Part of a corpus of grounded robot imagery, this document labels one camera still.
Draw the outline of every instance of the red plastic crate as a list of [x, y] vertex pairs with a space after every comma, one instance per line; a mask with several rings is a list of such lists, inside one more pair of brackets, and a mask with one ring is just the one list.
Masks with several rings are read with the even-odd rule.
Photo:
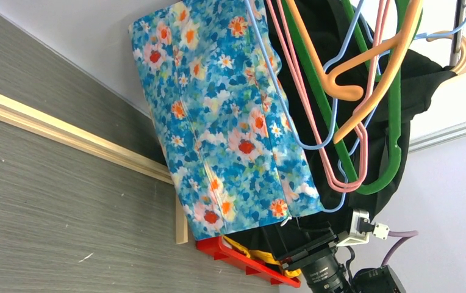
[[244, 270], [246, 275], [255, 275], [267, 280], [271, 285], [284, 284], [294, 288], [301, 286], [298, 278], [287, 278], [281, 273], [266, 267], [263, 261], [255, 261], [225, 246], [221, 236], [197, 241], [197, 249], [207, 255], [213, 256], [213, 259], [216, 261], [221, 260]]

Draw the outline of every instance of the wooden leg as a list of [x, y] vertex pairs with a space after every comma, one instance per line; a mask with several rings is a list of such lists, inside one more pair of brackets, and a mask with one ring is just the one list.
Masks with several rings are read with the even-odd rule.
[[[173, 184], [166, 166], [2, 95], [0, 121]], [[182, 244], [187, 241], [187, 219], [177, 199], [176, 242]]]

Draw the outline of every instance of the floral fabric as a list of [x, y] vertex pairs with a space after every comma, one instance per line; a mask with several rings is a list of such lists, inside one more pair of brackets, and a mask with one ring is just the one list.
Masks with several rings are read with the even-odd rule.
[[[251, 4], [278, 72], [265, 7]], [[242, 1], [181, 1], [135, 21], [129, 33], [197, 240], [323, 209]]]

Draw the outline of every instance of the white connector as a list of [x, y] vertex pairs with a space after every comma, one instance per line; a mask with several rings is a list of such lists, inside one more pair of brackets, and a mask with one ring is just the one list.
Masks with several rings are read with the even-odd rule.
[[389, 235], [389, 226], [381, 223], [375, 224], [375, 229], [373, 230], [373, 235], [377, 238], [386, 240]]

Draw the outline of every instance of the yellow fabric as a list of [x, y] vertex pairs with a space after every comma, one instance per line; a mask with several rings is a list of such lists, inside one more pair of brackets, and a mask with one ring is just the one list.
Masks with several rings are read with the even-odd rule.
[[250, 259], [259, 259], [266, 264], [274, 264], [280, 267], [280, 269], [283, 271], [285, 277], [287, 278], [294, 278], [298, 277], [301, 275], [301, 270], [284, 270], [281, 268], [281, 263], [277, 260], [274, 259], [273, 255], [269, 252], [265, 251], [260, 251], [260, 250], [248, 250], [246, 247], [244, 247], [242, 244], [236, 242], [233, 239], [230, 239], [226, 236], [222, 236], [223, 239], [229, 243], [231, 246], [235, 247], [238, 251], [242, 252], [245, 256], [247, 256]]

